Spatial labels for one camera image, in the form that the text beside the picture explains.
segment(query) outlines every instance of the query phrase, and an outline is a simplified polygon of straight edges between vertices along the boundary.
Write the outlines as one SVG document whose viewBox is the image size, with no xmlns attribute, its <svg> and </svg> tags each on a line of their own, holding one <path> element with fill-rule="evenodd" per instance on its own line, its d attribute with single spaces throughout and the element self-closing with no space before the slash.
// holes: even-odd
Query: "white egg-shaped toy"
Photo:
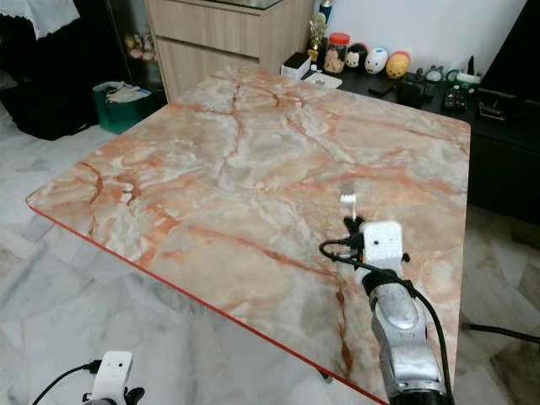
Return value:
<svg viewBox="0 0 540 405">
<path fill-rule="evenodd" d="M 376 74 L 385 68 L 388 61 L 386 48 L 373 48 L 365 58 L 365 70 L 367 73 Z"/>
</svg>

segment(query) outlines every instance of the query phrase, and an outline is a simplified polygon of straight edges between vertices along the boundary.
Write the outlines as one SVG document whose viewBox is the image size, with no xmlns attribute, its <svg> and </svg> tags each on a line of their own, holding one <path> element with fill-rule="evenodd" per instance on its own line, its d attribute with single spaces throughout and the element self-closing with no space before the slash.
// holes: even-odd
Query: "pink marble surface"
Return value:
<svg viewBox="0 0 540 405">
<path fill-rule="evenodd" d="M 28 204 L 385 399 L 365 293 L 317 247 L 344 234 L 345 186 L 365 218 L 399 221 L 404 276 L 440 314 L 453 370 L 469 138 L 461 121 L 230 68 Z"/>
</svg>

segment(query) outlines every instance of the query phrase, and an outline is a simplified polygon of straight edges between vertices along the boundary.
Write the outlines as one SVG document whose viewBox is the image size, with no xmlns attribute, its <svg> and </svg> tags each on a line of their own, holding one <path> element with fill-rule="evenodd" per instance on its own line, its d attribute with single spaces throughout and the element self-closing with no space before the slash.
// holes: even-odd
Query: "red lid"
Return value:
<svg viewBox="0 0 540 405">
<path fill-rule="evenodd" d="M 334 32 L 333 34 L 330 34 L 328 41 L 334 45 L 348 45 L 351 41 L 351 37 L 343 32 Z"/>
</svg>

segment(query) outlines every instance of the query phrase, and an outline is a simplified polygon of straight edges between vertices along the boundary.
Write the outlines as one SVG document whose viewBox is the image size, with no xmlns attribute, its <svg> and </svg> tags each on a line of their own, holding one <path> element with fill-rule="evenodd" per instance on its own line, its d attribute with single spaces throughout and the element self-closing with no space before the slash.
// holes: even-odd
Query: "wooden cabinet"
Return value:
<svg viewBox="0 0 540 405">
<path fill-rule="evenodd" d="M 282 0 L 266 9 L 204 0 L 145 1 L 171 101 L 230 64 L 278 73 L 289 56 L 306 48 L 314 0 Z"/>
</svg>

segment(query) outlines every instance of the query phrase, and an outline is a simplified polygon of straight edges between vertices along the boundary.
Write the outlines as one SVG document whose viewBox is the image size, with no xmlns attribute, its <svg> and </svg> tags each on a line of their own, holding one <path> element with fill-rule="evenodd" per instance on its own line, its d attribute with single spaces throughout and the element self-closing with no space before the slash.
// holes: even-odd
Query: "black cable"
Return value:
<svg viewBox="0 0 540 405">
<path fill-rule="evenodd" d="M 100 368 L 101 360 L 94 360 L 91 363 L 80 365 L 79 367 L 75 367 L 74 369 L 70 369 L 66 371 L 65 373 L 58 376 L 51 384 L 47 386 L 45 390 L 35 399 L 35 401 L 32 402 L 32 405 L 36 405 L 44 396 L 47 394 L 51 388 L 53 388 L 62 378 L 64 378 L 67 375 L 70 375 L 74 373 L 75 371 L 79 370 L 88 370 L 91 374 L 95 374 L 98 372 L 98 369 Z"/>
<path fill-rule="evenodd" d="M 511 338 L 540 344 L 540 337 L 538 336 L 527 335 L 526 333 L 512 331 L 503 327 L 490 327 L 488 325 L 478 325 L 476 323 L 462 323 L 462 327 L 464 329 L 470 329 L 471 331 L 498 333 L 499 335 L 510 336 Z"/>
<path fill-rule="evenodd" d="M 452 395 L 451 380 L 450 380 L 450 366 L 448 365 L 448 354 L 446 352 L 445 334 L 442 330 L 442 325 L 440 324 L 439 317 L 437 316 L 437 313 L 435 312 L 435 308 L 430 304 L 428 299 L 425 298 L 410 283 L 405 283 L 399 277 L 394 277 L 388 273 L 384 273 L 381 271 L 380 268 L 371 266 L 370 264 L 363 263 L 360 260 L 355 260 L 350 257 L 341 257 L 333 253 L 330 253 L 329 251 L 326 251 L 325 249 L 325 247 L 329 245 L 341 245 L 341 246 L 348 246 L 348 247 L 354 248 L 357 246 L 357 243 L 360 237 L 361 237 L 361 234 L 353 234 L 345 239 L 325 240 L 319 245 L 319 251 L 324 256 L 331 259 L 333 262 L 347 263 L 354 266 L 354 269 L 358 267 L 362 267 L 366 270 L 370 270 L 371 272 L 378 273 L 382 277 L 387 278 L 394 283 L 401 284 L 403 287 L 405 287 L 405 289 L 407 289 L 407 291 L 411 294 L 411 296 L 418 297 L 420 302 L 422 302 L 422 304 L 424 304 L 424 306 L 428 310 L 429 314 L 431 315 L 431 318 L 433 319 L 433 323 L 435 324 L 435 330 L 437 331 L 437 338 L 439 339 L 440 360 L 442 362 L 443 379 L 445 382 L 446 395 L 448 396 L 447 402 L 449 405 L 454 405 L 454 397 Z"/>
</svg>

